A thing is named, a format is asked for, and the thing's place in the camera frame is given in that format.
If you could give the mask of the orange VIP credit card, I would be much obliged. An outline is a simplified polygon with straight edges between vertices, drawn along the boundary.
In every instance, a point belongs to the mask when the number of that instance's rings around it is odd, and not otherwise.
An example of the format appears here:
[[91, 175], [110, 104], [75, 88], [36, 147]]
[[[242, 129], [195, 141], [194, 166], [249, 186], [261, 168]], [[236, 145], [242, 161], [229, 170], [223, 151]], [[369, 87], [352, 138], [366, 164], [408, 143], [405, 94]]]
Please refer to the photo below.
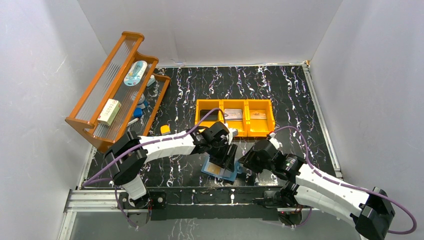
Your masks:
[[215, 164], [208, 165], [206, 171], [212, 175], [221, 175], [222, 168]]

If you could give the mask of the blue card holder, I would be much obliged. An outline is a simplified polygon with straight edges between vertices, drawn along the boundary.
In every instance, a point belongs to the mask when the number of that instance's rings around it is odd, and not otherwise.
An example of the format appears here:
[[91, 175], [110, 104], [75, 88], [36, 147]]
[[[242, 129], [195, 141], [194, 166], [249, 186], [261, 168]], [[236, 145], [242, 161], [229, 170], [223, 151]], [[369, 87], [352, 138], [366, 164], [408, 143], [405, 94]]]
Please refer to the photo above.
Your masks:
[[234, 182], [236, 180], [237, 175], [242, 173], [242, 167], [240, 163], [237, 161], [235, 161], [234, 163], [234, 170], [231, 171], [212, 163], [208, 157], [203, 164], [201, 172], [215, 178]]

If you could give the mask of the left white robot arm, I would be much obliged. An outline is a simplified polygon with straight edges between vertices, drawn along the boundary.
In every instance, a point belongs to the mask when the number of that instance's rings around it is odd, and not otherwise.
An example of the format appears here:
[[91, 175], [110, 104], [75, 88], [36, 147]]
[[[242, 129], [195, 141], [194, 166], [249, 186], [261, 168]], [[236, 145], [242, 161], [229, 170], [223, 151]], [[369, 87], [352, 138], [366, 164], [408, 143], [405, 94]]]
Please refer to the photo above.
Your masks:
[[236, 128], [226, 123], [215, 122], [210, 127], [194, 126], [191, 129], [161, 136], [137, 136], [134, 131], [124, 134], [104, 154], [112, 182], [122, 187], [127, 203], [137, 209], [145, 208], [150, 194], [140, 177], [142, 167], [156, 159], [176, 155], [209, 155], [209, 160], [225, 169], [234, 170], [238, 136]]

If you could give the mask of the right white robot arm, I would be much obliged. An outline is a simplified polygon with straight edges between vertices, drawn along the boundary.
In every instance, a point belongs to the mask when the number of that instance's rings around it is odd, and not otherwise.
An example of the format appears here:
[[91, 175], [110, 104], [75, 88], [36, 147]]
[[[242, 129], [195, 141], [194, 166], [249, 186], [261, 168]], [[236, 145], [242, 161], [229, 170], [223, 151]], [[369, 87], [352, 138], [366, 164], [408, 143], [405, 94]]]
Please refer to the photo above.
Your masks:
[[295, 204], [306, 205], [331, 214], [350, 224], [368, 240], [383, 240], [389, 232], [395, 210], [387, 193], [374, 187], [360, 190], [319, 169], [291, 153], [278, 150], [274, 137], [256, 142], [239, 159], [255, 173], [271, 171], [286, 182], [281, 197]]

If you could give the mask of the yellow three-compartment bin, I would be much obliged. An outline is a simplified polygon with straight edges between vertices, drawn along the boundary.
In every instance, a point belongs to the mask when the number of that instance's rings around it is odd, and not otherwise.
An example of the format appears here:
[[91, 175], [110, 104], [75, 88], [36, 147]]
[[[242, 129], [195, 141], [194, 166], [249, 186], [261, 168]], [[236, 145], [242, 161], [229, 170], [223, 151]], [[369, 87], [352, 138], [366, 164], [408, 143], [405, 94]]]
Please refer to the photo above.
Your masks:
[[[228, 127], [238, 130], [238, 137], [266, 137], [268, 133], [275, 129], [276, 121], [273, 114], [273, 106], [270, 99], [198, 99], [196, 101], [196, 111], [194, 123], [197, 124], [200, 110], [212, 109], [242, 109], [242, 121], [230, 121], [224, 118], [224, 114], [219, 111], [219, 121], [202, 121], [202, 127], [211, 127], [216, 122], [227, 123]], [[265, 110], [267, 119], [250, 119], [251, 110]]]

